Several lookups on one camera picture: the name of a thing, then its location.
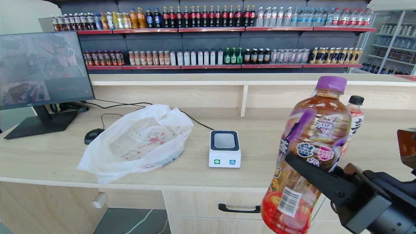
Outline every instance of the black drawer handle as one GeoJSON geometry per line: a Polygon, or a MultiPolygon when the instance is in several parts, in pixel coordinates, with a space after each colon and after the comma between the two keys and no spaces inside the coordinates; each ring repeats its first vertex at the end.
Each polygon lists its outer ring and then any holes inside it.
{"type": "Polygon", "coordinates": [[[255,210],[234,210],[234,209],[228,209],[227,205],[219,203],[218,204],[218,210],[224,211],[224,212],[232,212],[232,213],[258,214],[258,213],[260,213],[260,206],[256,206],[255,210]]]}

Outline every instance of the surveillance camera footage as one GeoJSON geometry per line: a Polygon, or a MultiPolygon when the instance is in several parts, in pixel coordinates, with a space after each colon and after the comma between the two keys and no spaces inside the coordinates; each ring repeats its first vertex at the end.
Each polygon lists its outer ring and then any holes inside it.
{"type": "Polygon", "coordinates": [[[76,32],[0,36],[0,109],[93,96],[76,32]]]}

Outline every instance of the plastic bag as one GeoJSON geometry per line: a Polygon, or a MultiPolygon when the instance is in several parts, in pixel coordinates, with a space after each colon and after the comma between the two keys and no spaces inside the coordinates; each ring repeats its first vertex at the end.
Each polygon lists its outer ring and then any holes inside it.
{"type": "Polygon", "coordinates": [[[127,173],[147,172],[175,160],[191,133],[192,120],[178,108],[150,105],[113,123],[87,147],[77,169],[108,184],[127,173]]]}

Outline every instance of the green glass bottle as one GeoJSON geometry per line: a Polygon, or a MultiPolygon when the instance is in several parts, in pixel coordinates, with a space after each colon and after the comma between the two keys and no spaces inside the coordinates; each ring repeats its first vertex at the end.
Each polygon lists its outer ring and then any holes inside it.
{"type": "Polygon", "coordinates": [[[225,54],[224,54],[224,64],[230,64],[230,48],[225,48],[225,54]]]}
{"type": "Polygon", "coordinates": [[[238,56],[237,56],[237,64],[242,64],[243,63],[243,55],[241,54],[241,50],[242,48],[238,48],[238,56]]]}
{"type": "Polygon", "coordinates": [[[237,56],[235,55],[235,47],[233,47],[233,52],[231,53],[231,64],[237,63],[237,56]]]}

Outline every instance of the floor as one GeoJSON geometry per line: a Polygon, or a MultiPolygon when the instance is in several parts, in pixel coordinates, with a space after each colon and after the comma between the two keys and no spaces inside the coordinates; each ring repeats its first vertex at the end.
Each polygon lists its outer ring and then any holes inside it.
{"type": "MultiPolygon", "coordinates": [[[[125,234],[138,224],[149,212],[148,209],[114,209],[105,213],[94,234],[125,234]]],[[[165,226],[168,216],[166,210],[153,210],[145,221],[129,234],[170,234],[169,223],[165,226]]],[[[0,223],[1,234],[13,234],[3,223],[0,223]]]]}

